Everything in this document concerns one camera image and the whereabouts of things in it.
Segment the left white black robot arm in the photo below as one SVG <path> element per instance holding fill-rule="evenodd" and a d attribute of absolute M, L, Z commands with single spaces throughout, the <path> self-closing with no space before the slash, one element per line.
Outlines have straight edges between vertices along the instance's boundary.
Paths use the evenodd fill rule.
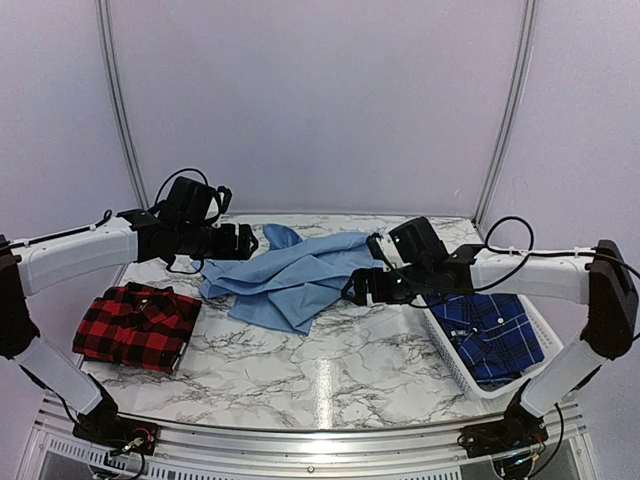
<path fill-rule="evenodd" d="M 16 362 L 76 410 L 106 445 L 125 438 L 126 423 L 100 383 L 42 336 L 26 300 L 53 285 L 111 267 L 179 256 L 205 262 L 248 260 L 258 241 L 247 224 L 219 224 L 230 189 L 179 175 L 166 199 L 147 210 L 107 213 L 95 224 L 1 242 L 1 355 Z"/>

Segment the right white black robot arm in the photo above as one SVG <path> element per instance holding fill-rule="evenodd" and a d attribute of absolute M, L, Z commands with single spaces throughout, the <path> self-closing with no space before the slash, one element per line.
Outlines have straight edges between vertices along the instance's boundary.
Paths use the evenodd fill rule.
<path fill-rule="evenodd" d="M 357 305 L 408 304 L 418 296 L 510 294 L 554 298 L 588 308 L 582 331 L 519 388 L 500 421 L 464 429 L 470 445 L 488 438 L 506 448 L 519 446 L 543 426 L 544 415 L 562 397 L 625 355 L 637 339 L 639 293 L 634 281 L 639 274 L 613 241 L 570 251 L 482 243 L 463 244 L 449 252 L 424 217 L 396 227 L 388 237 L 400 266 L 387 258 L 383 237 L 370 235 L 366 245 L 382 264 L 355 270 L 341 291 L 345 299 Z"/>

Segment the light blue long sleeve shirt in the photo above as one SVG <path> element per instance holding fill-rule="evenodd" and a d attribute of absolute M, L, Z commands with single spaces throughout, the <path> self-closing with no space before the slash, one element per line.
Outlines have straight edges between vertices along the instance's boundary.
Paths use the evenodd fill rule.
<path fill-rule="evenodd" d="M 317 314 L 341 298 L 352 273 L 377 268 L 368 235 L 341 232 L 302 239 L 284 225 L 267 224 L 269 249 L 247 261 L 208 260 L 200 295 L 235 298 L 228 316 L 262 328 L 307 336 Z"/>

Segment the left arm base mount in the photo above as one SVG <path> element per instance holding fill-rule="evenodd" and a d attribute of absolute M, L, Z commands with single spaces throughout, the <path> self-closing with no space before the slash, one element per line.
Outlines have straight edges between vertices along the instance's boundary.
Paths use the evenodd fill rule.
<path fill-rule="evenodd" d="M 99 436 L 81 426 L 74 426 L 72 431 L 76 438 L 109 447 L 121 454 L 134 452 L 145 456 L 151 456 L 154 453 L 159 433 L 158 424 L 130 419 L 123 421 L 119 436 Z"/>

